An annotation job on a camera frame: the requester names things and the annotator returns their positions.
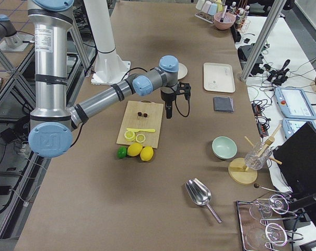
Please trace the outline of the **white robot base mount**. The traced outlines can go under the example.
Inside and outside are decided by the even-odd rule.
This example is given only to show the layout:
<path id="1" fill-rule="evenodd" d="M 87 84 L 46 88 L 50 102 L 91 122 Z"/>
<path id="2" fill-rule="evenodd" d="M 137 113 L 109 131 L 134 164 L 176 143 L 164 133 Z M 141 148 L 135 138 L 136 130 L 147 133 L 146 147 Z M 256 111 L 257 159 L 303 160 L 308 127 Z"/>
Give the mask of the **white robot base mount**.
<path id="1" fill-rule="evenodd" d="M 95 85 L 112 85 L 121 81 L 130 69 L 130 61 L 123 61 L 116 52 L 107 1 L 84 1 L 92 35 L 97 48 L 94 74 Z"/>

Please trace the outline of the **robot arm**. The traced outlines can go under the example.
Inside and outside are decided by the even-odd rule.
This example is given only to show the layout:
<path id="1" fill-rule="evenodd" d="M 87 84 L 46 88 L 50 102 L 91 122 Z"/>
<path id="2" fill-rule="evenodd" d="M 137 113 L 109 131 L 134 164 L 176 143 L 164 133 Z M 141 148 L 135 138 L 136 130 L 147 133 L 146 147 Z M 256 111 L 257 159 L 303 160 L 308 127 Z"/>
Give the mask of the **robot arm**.
<path id="1" fill-rule="evenodd" d="M 4 14 L 0 14 L 0 41 L 3 38 L 9 38 L 17 34 L 17 30 L 9 17 Z"/>
<path id="2" fill-rule="evenodd" d="M 145 74 L 132 74 L 107 90 L 68 107 L 67 32 L 74 23 L 73 1 L 28 1 L 28 16 L 34 24 L 36 107 L 30 114 L 28 142 L 34 153 L 53 158 L 74 143 L 72 131 L 89 118 L 125 97 L 145 96 L 160 89 L 173 95 L 179 89 L 178 59 L 163 56 L 158 67 Z"/>

